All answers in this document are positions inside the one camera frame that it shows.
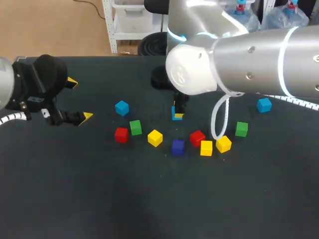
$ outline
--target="wooden floor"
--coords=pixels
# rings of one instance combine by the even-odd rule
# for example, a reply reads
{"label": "wooden floor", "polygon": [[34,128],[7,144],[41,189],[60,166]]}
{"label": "wooden floor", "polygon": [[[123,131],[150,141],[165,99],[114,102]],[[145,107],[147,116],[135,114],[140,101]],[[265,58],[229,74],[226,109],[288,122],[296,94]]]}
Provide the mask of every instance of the wooden floor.
{"label": "wooden floor", "polygon": [[[89,0],[104,16],[102,0]],[[0,0],[0,56],[110,56],[105,21],[73,0]]]}

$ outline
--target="green cube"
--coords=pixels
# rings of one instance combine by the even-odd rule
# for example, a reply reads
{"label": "green cube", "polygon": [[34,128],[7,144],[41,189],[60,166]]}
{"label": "green cube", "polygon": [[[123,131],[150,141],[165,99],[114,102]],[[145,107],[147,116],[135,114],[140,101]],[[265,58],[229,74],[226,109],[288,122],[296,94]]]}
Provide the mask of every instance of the green cube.
{"label": "green cube", "polygon": [[248,132],[248,124],[243,122],[237,122],[236,136],[246,137]]}
{"label": "green cube", "polygon": [[132,135],[142,134],[141,122],[139,120],[130,121]]}

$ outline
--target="black chair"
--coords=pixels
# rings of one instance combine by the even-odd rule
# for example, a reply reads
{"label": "black chair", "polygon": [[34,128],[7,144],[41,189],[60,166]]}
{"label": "black chair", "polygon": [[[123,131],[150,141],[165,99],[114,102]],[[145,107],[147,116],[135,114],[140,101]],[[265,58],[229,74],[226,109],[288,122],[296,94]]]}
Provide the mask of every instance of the black chair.
{"label": "black chair", "polygon": [[162,31],[163,16],[168,15],[169,0],[144,0],[147,11],[162,14],[160,32],[145,37],[139,47],[139,56],[166,56],[167,32]]}

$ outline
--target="metal shelf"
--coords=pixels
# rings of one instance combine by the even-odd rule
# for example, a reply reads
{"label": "metal shelf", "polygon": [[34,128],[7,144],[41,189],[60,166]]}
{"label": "metal shelf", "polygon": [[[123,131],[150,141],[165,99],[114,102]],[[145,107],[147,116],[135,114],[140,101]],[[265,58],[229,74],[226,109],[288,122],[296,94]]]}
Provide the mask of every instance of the metal shelf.
{"label": "metal shelf", "polygon": [[[121,26],[118,24],[118,17],[116,14],[113,20],[112,0],[102,0],[102,3],[103,3],[104,15],[105,15],[105,23],[106,23],[106,28],[108,30],[110,47],[111,47],[112,53],[118,53],[116,40],[141,40],[152,33],[160,32],[161,15],[154,14],[153,27],[151,32],[125,33],[121,30]],[[164,23],[163,23],[163,31],[167,31],[167,25],[168,25],[168,16],[165,15]]]}
{"label": "metal shelf", "polygon": [[[161,15],[160,14],[153,14],[153,27],[151,32],[143,32],[143,33],[126,33],[122,32],[121,26],[117,22],[118,18],[115,15],[114,18],[114,26],[115,26],[115,33],[114,38],[116,40],[142,40],[144,37],[155,33],[160,32],[160,23],[161,23]],[[168,25],[168,16],[164,16],[164,23],[163,23],[163,31],[167,31]]]}

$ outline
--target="blue cube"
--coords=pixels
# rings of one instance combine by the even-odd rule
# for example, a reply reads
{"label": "blue cube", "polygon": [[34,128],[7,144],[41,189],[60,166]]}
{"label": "blue cube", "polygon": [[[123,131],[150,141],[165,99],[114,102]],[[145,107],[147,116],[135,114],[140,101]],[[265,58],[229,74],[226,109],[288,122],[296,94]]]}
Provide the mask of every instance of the blue cube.
{"label": "blue cube", "polygon": [[130,111],[129,104],[124,101],[120,101],[115,105],[115,112],[120,116],[126,115]]}
{"label": "blue cube", "polygon": [[171,107],[171,120],[173,121],[181,121],[183,118],[176,118],[175,117],[175,106]]}
{"label": "blue cube", "polygon": [[173,145],[171,146],[171,153],[174,156],[183,156],[184,155],[184,140],[175,139]]}
{"label": "blue cube", "polygon": [[271,110],[271,102],[268,98],[260,99],[257,103],[257,109],[260,113],[269,112]]}

